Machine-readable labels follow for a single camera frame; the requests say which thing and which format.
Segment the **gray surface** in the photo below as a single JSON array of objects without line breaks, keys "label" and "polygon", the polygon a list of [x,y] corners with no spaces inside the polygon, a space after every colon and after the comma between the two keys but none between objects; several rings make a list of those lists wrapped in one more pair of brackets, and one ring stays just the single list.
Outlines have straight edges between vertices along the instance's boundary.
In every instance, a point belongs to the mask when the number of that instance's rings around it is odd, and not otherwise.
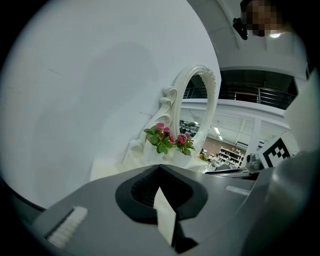
[{"label": "gray surface", "polygon": [[118,186],[149,167],[92,181],[65,197],[42,215],[33,227],[46,234],[56,220],[73,206],[89,210],[65,250],[77,256],[88,255],[175,255],[156,225],[131,220],[118,207]]},{"label": "gray surface", "polygon": [[250,195],[234,216],[200,245],[181,255],[241,255],[249,231],[256,223],[265,205],[265,197],[272,173],[273,168],[262,170]]},{"label": "gray surface", "polygon": [[[247,236],[243,247],[244,255],[261,254],[305,210],[319,174],[319,154],[320,150],[312,153],[301,153],[281,162],[275,168],[265,198],[263,213],[256,220],[254,227]],[[317,229],[316,218],[318,218],[316,215],[314,214],[314,218],[311,218],[315,224],[315,230]]]},{"label": "gray surface", "polygon": [[220,165],[216,168],[216,171],[222,171],[222,170],[228,170],[230,169],[230,166],[224,163],[223,165]]},{"label": "gray surface", "polygon": [[[181,222],[186,237],[201,242],[235,214],[246,196],[226,190],[228,185],[250,190],[252,180],[215,177],[170,166],[176,172],[205,186],[209,198],[200,214]],[[42,236],[48,234],[73,206],[86,207],[89,214],[65,250],[75,255],[175,255],[156,225],[131,220],[118,207],[118,186],[148,167],[90,182],[50,207],[34,222]]]},{"label": "gray surface", "polygon": [[253,180],[190,172],[173,165],[170,168],[199,182],[208,191],[208,200],[198,216],[180,222],[185,236],[198,243],[225,225],[247,198],[243,194],[226,190],[226,187],[234,186],[250,191],[255,183]]}]

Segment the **pink flower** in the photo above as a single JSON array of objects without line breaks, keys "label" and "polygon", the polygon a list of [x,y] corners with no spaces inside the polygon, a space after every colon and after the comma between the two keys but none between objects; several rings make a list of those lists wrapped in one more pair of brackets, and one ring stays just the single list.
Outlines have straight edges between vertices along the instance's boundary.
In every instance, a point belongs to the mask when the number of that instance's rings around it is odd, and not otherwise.
[{"label": "pink flower", "polygon": [[171,133],[169,134],[169,139],[172,144],[175,143],[175,138],[172,136]]},{"label": "pink flower", "polygon": [[178,140],[178,142],[180,142],[182,144],[187,141],[183,134],[178,135],[177,140]]},{"label": "pink flower", "polygon": [[163,123],[163,122],[158,122],[157,124],[156,124],[156,127],[155,127],[155,129],[156,130],[163,130],[165,128],[165,124]]}]

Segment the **metal railing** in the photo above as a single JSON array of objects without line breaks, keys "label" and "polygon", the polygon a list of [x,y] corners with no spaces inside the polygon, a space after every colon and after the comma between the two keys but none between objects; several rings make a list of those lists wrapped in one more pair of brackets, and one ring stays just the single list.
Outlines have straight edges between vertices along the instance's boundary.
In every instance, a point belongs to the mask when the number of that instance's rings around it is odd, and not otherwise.
[{"label": "metal railing", "polygon": [[[286,110],[296,95],[273,89],[247,85],[221,85],[219,99],[235,100],[263,104],[278,109]],[[206,99],[205,87],[187,88],[184,99]]]}]

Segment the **shelf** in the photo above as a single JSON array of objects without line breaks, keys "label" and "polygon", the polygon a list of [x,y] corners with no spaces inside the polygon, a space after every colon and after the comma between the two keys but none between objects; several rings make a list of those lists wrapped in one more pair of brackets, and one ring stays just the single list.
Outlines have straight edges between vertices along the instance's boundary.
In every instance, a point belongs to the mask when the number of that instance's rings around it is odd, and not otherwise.
[{"label": "shelf", "polygon": [[196,129],[190,128],[188,126],[185,126],[184,124],[180,124],[179,126],[185,128],[185,129],[188,129],[190,131],[193,131],[194,133],[197,133],[199,131],[199,128],[198,128],[198,130],[196,130]]},{"label": "shelf", "polygon": [[225,156],[227,156],[227,157],[229,157],[229,158],[233,158],[233,159],[235,159],[235,160],[237,160],[237,161],[240,161],[240,159],[236,159],[236,158],[234,158],[234,157],[232,157],[232,156],[230,156],[230,155],[228,155],[228,154],[224,154],[224,153],[219,153],[219,154],[222,154],[222,155],[225,155]]},{"label": "shelf", "polygon": [[237,153],[235,153],[235,152],[232,152],[232,151],[230,151],[229,149],[226,149],[226,148],[221,148],[222,150],[225,150],[225,151],[228,151],[228,152],[230,152],[230,153],[232,153],[232,154],[235,154],[235,155],[237,155],[237,156],[239,156],[239,157],[244,157],[244,155],[240,155],[240,154],[237,154]]},{"label": "shelf", "polygon": [[228,162],[228,163],[230,163],[230,164],[232,164],[232,165],[234,165],[234,166],[238,166],[236,163],[230,162],[230,161],[228,161],[228,160],[226,160],[226,159],[224,159],[224,158],[222,158],[222,157],[219,157],[219,156],[218,156],[218,158],[220,158],[220,159],[222,159],[222,160],[224,160],[224,161],[226,161],[226,162]]}]

